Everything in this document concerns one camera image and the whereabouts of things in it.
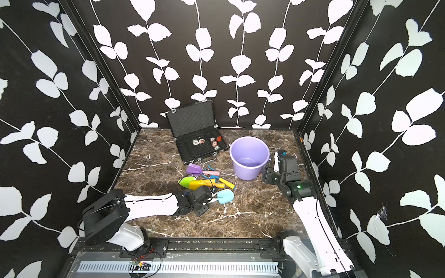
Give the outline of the light blue toy shovel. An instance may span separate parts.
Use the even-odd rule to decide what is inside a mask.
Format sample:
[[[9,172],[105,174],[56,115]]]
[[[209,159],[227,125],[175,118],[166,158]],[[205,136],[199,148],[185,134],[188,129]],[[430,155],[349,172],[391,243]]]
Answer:
[[[229,203],[234,200],[234,193],[230,189],[221,190],[216,194],[216,197],[209,201],[209,203],[218,202],[221,205]]]

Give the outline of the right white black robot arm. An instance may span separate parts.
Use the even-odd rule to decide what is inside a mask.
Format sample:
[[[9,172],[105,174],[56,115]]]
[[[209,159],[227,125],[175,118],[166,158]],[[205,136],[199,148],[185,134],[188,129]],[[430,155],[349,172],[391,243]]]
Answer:
[[[290,257],[307,278],[357,278],[358,267],[338,242],[322,210],[322,198],[301,178],[297,158],[285,151],[274,153],[263,181],[275,185],[290,202],[304,225],[312,247],[296,235],[278,237],[280,252]]]

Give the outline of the white perforated strip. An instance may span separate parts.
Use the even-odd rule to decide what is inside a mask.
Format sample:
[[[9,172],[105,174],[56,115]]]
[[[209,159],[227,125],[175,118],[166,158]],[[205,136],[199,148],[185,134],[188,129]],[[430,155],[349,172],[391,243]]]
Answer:
[[[217,275],[277,275],[276,262],[129,262],[82,261],[76,273],[174,273],[174,274],[217,274]]]

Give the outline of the open black foam case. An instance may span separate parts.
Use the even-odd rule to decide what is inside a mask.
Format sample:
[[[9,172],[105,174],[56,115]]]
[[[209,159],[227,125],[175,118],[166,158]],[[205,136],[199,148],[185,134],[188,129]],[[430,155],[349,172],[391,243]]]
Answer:
[[[212,100],[174,108],[166,117],[183,163],[216,157],[228,148],[218,129]]]

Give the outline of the black front mounting rail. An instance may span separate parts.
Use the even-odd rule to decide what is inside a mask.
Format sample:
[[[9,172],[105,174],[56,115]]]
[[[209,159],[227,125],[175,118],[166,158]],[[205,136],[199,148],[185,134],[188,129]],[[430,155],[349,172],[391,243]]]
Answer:
[[[287,259],[279,239],[266,238],[180,238],[152,237],[152,249],[166,258],[167,253],[259,253],[261,258]],[[340,240],[340,246],[349,259],[355,259],[352,246],[347,240]],[[124,253],[122,247],[111,243],[87,246],[85,240],[77,241],[72,255],[80,251]]]

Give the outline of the purple plastic bucket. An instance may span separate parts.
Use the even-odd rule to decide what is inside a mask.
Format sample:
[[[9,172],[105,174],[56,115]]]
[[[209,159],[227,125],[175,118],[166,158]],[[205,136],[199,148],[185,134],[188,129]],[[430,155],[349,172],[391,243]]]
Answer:
[[[261,169],[270,161],[270,149],[257,137],[240,137],[230,146],[229,155],[234,173],[244,181],[257,178]]]

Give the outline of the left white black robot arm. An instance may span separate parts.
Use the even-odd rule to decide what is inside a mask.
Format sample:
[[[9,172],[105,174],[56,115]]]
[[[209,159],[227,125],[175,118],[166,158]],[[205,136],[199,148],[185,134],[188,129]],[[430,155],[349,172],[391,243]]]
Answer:
[[[111,243],[123,248],[127,257],[143,256],[153,249],[150,238],[145,229],[131,226],[130,221],[191,212],[200,216],[209,209],[212,197],[212,190],[205,186],[160,196],[133,196],[112,190],[82,212],[85,244]]]

